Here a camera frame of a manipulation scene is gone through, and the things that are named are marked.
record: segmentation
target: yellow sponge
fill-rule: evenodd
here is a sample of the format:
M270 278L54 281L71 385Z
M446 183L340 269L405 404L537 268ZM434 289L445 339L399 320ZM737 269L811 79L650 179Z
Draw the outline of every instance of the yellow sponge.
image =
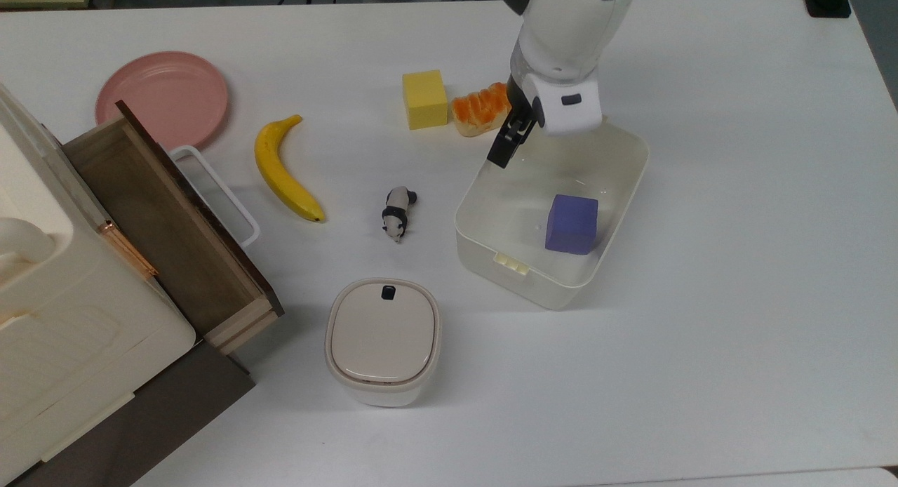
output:
M402 98L409 129L445 126L449 122L449 103L439 70L402 75Z

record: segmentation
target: yellow banana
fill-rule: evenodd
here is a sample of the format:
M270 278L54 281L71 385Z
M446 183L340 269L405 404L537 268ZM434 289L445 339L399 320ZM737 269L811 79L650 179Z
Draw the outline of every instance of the yellow banana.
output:
M315 198L283 167L279 149L286 132L302 122L298 115L286 117L267 124L256 136L256 165L265 183L269 184L278 198L301 218L312 222L323 222L324 212Z

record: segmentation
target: container lid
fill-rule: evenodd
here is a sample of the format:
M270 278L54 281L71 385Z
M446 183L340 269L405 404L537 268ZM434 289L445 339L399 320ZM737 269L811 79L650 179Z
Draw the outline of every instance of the container lid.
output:
M420 374L434 349L436 310L413 283L378 279L355 286L334 304L330 353L361 382L401 384Z

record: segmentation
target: blue cube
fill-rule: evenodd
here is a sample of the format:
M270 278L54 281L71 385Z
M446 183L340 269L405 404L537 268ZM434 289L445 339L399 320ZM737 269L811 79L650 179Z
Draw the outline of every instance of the blue cube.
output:
M598 199L556 195L549 210L546 249L586 255L596 243L598 220Z

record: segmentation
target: panda figurine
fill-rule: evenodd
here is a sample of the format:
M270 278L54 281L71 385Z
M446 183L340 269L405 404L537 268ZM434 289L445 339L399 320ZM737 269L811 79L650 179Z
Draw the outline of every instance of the panda figurine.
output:
M396 243L408 228L408 205L414 205L415 201L417 194L406 187L395 187L387 195L387 208L381 212L381 218L384 219L384 231Z

